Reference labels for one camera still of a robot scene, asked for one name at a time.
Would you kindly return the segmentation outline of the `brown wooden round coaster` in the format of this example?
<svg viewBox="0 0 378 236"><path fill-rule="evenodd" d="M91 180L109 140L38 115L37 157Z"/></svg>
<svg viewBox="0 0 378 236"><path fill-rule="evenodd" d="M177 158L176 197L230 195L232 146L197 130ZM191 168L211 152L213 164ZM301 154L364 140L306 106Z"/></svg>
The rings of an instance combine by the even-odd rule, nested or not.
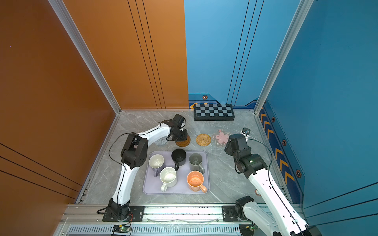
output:
<svg viewBox="0 0 378 236"><path fill-rule="evenodd" d="M176 141L176 145L179 147L187 147L191 142L190 136L187 136L187 139L185 141Z"/></svg>

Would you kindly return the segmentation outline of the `pink cherry blossom coaster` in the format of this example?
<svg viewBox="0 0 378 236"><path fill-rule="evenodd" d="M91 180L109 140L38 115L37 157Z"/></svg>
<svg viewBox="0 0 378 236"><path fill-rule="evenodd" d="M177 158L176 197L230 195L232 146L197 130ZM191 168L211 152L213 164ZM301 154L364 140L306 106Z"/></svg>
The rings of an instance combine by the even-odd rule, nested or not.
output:
<svg viewBox="0 0 378 236"><path fill-rule="evenodd" d="M228 143L230 135L230 133L224 130L218 130L217 133L212 135L212 139L214 140L216 146L223 147Z"/></svg>

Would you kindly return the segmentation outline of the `woven rattan round coaster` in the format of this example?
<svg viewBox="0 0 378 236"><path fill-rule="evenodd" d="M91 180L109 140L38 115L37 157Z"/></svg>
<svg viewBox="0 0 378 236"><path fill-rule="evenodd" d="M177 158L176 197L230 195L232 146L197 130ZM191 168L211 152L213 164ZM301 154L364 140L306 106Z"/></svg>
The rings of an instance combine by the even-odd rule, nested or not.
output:
<svg viewBox="0 0 378 236"><path fill-rule="evenodd" d="M196 137L196 143L201 147L206 147L211 143L211 137L208 134L199 134Z"/></svg>

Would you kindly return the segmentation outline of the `clear glass round coaster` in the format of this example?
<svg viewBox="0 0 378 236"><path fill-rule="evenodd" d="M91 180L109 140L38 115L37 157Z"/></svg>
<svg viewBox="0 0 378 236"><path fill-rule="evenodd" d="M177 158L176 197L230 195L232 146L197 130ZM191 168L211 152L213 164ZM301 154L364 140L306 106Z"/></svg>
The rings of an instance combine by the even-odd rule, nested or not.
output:
<svg viewBox="0 0 378 236"><path fill-rule="evenodd" d="M165 138L160 138L160 139L158 139L158 140L156 140L156 141L154 142L154 144L157 145L157 146L163 146L163 145L165 145L166 143L167 143L167 140L166 140Z"/></svg>

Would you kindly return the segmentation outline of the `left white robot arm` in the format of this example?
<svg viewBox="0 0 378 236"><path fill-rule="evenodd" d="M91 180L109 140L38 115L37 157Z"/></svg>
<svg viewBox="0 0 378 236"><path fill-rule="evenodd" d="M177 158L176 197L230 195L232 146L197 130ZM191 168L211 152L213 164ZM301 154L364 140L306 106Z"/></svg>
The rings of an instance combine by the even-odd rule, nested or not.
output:
<svg viewBox="0 0 378 236"><path fill-rule="evenodd" d="M181 142L188 139L188 131L184 129L186 120L176 114L173 119L164 120L152 129L141 133L131 132L121 150L121 173L117 188L104 208L103 222L129 222L132 211L130 209L131 191L140 167L147 160L149 145L159 139Z"/></svg>

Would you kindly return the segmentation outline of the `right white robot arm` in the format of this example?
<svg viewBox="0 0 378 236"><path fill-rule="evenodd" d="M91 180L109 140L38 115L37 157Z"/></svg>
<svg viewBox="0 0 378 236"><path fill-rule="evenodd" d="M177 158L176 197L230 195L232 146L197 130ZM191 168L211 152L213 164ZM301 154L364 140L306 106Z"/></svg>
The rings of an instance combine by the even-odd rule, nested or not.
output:
<svg viewBox="0 0 378 236"><path fill-rule="evenodd" d="M253 154L247 140L250 129L243 128L240 133L230 135L225 153L232 156L238 174L256 188L263 198L270 214L267 214L250 196L236 201L236 216L241 221L252 221L268 236L319 236L320 230L310 226L292 207L281 192L269 170L268 165L258 154Z"/></svg>

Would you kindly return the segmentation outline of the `grey mug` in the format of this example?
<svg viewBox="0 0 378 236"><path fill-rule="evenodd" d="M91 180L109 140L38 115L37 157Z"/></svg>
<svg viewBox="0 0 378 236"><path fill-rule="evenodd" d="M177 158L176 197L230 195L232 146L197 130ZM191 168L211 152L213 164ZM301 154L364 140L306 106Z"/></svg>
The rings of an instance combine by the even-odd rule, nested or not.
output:
<svg viewBox="0 0 378 236"><path fill-rule="evenodd" d="M190 162L190 170L191 171L199 171L202 174L205 173L205 169L202 165L203 158L199 153L191 154L190 158L189 158L189 162Z"/></svg>

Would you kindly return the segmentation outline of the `black checkered chess board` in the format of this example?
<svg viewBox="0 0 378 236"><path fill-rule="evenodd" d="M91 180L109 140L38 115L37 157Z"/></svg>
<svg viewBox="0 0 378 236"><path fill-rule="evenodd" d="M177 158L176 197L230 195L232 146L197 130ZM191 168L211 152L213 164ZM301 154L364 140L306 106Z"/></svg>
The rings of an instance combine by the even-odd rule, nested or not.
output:
<svg viewBox="0 0 378 236"><path fill-rule="evenodd" d="M231 104L195 105L195 121L233 121L234 118Z"/></svg>

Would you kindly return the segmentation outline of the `white cream mug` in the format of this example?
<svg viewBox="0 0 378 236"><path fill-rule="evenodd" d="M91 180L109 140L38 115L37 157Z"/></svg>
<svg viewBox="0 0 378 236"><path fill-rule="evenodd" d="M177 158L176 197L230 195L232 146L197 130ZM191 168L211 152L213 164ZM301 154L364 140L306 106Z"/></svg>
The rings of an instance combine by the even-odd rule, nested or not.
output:
<svg viewBox="0 0 378 236"><path fill-rule="evenodd" d="M174 187L177 184L177 172L173 167L165 167L159 175L162 182L160 190L165 192L168 188Z"/></svg>

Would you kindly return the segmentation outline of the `orange mug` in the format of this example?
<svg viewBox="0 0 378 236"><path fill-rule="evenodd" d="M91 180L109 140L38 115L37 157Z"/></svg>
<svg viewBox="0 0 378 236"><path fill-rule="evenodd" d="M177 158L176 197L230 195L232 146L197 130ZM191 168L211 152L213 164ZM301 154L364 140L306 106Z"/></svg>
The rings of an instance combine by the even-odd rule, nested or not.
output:
<svg viewBox="0 0 378 236"><path fill-rule="evenodd" d="M191 171L187 176L187 183L191 191L202 191L207 193L208 189L204 186L204 176L199 171Z"/></svg>

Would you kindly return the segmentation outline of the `left green circuit board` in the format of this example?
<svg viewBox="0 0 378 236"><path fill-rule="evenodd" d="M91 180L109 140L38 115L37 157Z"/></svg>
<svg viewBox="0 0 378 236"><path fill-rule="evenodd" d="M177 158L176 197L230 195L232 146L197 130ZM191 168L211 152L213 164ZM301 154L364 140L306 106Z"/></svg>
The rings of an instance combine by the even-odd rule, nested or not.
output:
<svg viewBox="0 0 378 236"><path fill-rule="evenodd" d="M112 236L130 236L132 228L129 224L113 225L111 235Z"/></svg>

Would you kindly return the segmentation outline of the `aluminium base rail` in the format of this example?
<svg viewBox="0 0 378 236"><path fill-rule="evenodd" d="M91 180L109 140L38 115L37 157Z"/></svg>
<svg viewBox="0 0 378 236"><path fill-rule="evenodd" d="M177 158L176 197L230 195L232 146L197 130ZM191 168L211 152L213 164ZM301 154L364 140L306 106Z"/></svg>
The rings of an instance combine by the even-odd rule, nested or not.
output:
<svg viewBox="0 0 378 236"><path fill-rule="evenodd" d="M270 214L266 204L258 204ZM102 205L69 205L56 236L111 236L113 225L129 224L131 236L258 236L252 221L236 216L235 204L131 205L131 221L103 222Z"/></svg>

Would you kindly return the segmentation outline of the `aluminium corner post right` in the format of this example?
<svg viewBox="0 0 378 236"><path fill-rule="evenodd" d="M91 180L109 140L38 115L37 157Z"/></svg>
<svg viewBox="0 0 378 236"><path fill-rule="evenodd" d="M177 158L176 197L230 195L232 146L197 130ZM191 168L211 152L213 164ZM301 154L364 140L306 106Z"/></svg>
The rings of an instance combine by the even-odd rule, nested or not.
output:
<svg viewBox="0 0 378 236"><path fill-rule="evenodd" d="M258 115L279 75L279 72L290 52L292 45L294 44L297 35L310 11L310 8L314 0L301 0L294 14L294 17L290 23L290 26L285 34L280 49L277 53L272 68L267 76L264 86L261 90L259 98L257 100L254 112Z"/></svg>

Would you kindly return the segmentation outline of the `aluminium corner post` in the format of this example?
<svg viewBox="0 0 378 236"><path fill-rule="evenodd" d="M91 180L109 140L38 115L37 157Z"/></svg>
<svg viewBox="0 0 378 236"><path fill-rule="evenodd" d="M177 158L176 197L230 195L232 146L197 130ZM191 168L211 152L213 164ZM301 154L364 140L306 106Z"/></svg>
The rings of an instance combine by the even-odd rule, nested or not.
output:
<svg viewBox="0 0 378 236"><path fill-rule="evenodd" d="M261 90L259 98L257 100L254 112L258 115L279 75L279 72L290 52L292 45L294 44L297 35L310 11L310 8L314 0L301 0L294 14L294 17L290 23L290 26L285 34L280 49L277 53L272 68L267 76L264 86Z"/></svg>
<svg viewBox="0 0 378 236"><path fill-rule="evenodd" d="M71 17L65 3L59 0L48 1L56 16L60 20L64 29L68 33L71 41L79 52L81 58L91 72L105 98L109 102L116 115L120 114L122 109L115 98L110 86L108 85L103 73L101 72L97 62L95 61L90 49L88 48L83 36L81 35L78 27L76 26L73 18Z"/></svg>

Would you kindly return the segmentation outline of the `aluminium corner post left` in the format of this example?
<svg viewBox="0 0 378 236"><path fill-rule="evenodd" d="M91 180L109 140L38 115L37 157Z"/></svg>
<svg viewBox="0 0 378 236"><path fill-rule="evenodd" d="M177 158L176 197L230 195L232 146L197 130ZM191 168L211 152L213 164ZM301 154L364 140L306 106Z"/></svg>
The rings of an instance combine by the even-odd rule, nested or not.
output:
<svg viewBox="0 0 378 236"><path fill-rule="evenodd" d="M83 36L81 35L78 27L76 26L73 18L71 17L65 3L59 0L48 1L56 16L60 20L64 29L68 33L71 41L79 52L81 58L91 72L105 98L109 102L116 115L120 114L122 109L115 98L110 86L108 85L103 73L101 72L97 62L95 61L90 49L88 48Z"/></svg>

